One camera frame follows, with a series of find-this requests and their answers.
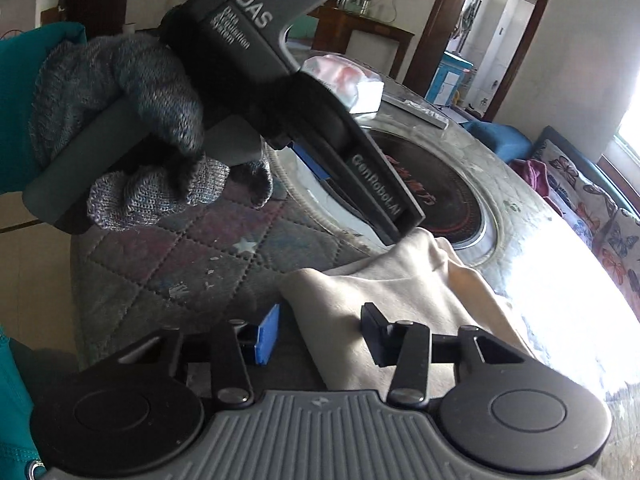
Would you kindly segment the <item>teal sleeve right forearm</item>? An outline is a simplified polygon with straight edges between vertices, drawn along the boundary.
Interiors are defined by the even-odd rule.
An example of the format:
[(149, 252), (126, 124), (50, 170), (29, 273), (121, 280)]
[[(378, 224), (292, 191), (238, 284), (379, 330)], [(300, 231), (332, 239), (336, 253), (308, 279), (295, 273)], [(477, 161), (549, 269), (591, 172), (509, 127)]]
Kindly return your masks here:
[(18, 371), (12, 340), (1, 333), (0, 344), (0, 460), (1, 478), (41, 479), (46, 474), (29, 429), (30, 397)]

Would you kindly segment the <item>teal sleeve left forearm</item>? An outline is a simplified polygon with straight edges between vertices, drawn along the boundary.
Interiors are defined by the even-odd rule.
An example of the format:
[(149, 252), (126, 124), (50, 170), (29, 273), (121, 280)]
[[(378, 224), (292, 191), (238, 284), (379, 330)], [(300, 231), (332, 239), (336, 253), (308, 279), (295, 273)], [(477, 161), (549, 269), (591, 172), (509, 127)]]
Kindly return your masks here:
[(41, 172), (30, 121), (44, 61), (60, 44), (83, 44), (85, 27), (58, 22), (1, 40), (1, 193), (21, 192)]

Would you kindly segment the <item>left grey knit gloved hand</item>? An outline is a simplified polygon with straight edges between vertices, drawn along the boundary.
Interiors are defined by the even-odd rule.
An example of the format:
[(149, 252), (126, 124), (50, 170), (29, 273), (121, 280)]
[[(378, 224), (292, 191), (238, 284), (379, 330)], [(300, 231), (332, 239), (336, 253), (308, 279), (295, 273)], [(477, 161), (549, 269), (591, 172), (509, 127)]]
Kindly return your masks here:
[(40, 68), (30, 133), (43, 170), (23, 202), (70, 234), (154, 226), (216, 202), (229, 180), (256, 208), (272, 193), (258, 134), (238, 116), (206, 128), (182, 65), (151, 36), (63, 41)]

